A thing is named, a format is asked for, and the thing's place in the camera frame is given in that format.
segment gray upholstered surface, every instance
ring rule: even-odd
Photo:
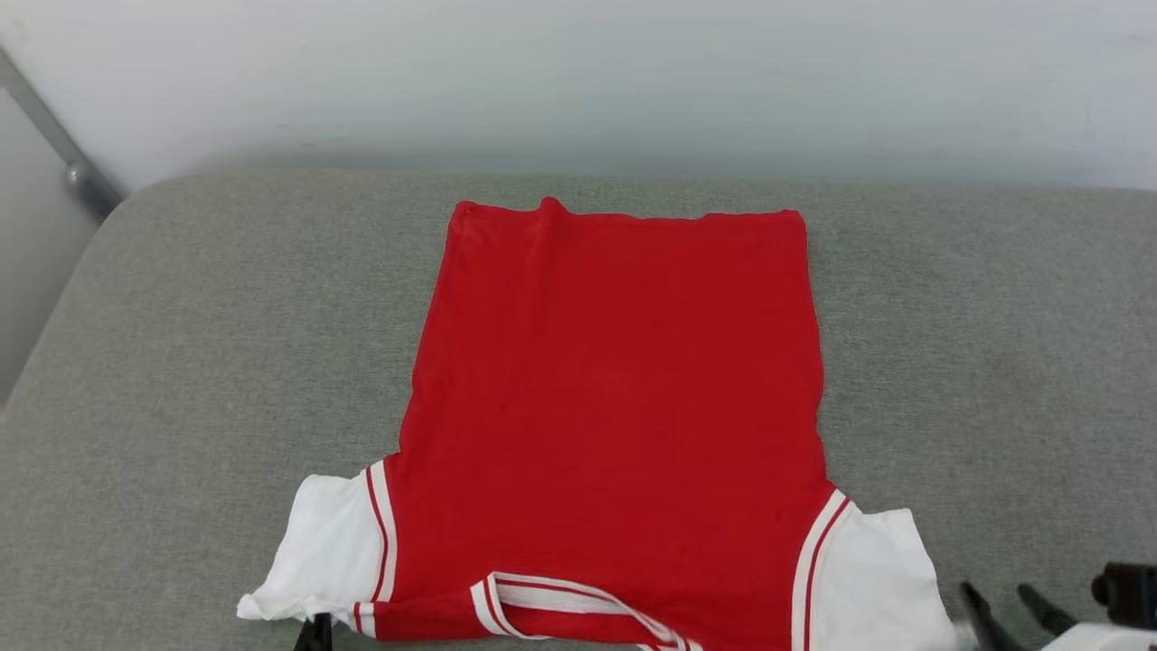
[[[913,509],[953,613],[971,577],[1020,634],[1022,580],[1099,619],[1101,563],[1157,562],[1157,194],[246,172],[133,197],[61,298],[2,434],[3,645],[287,651],[236,599],[307,474],[395,450],[454,204],[544,194],[803,210],[830,473]]]

